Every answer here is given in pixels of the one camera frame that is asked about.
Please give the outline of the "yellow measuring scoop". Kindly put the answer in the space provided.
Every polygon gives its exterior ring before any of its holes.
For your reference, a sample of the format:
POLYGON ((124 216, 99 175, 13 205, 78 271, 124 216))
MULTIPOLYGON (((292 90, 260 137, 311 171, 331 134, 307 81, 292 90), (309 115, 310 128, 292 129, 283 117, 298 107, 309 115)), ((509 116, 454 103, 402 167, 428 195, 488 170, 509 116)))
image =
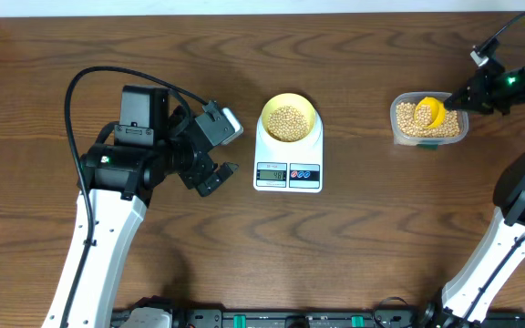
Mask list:
POLYGON ((438 128, 445 120, 447 111, 444 104, 434 97, 424 97, 417 103, 414 111, 416 123, 426 129, 438 128), (429 111, 429 120, 424 119, 423 112, 429 111))

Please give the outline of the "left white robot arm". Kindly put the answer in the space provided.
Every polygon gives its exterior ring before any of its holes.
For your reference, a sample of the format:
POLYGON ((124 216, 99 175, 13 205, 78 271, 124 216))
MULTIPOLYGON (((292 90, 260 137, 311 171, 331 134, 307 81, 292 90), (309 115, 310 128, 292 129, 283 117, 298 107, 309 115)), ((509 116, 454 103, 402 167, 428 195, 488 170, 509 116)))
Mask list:
POLYGON ((189 190, 212 194, 238 168, 216 164, 209 151, 243 128, 229 108, 210 101, 196 115, 180 93, 126 85, 120 119, 108 123, 79 157, 84 184, 74 234, 45 327, 108 327, 130 244, 153 190, 178 175, 189 190))

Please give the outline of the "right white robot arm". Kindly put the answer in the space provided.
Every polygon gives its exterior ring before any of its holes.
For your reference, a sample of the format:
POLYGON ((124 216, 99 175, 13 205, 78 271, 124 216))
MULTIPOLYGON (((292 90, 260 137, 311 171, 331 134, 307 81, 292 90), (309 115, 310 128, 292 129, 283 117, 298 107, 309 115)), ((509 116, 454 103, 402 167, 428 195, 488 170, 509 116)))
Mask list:
MULTIPOLYGON (((448 110, 509 114, 525 103, 525 66, 506 70, 494 57, 491 38, 474 47, 478 68, 444 102, 448 110)), ((501 287, 525 258, 525 152, 499 177, 488 230, 460 272, 439 290, 419 317, 421 327, 479 327, 501 287)))

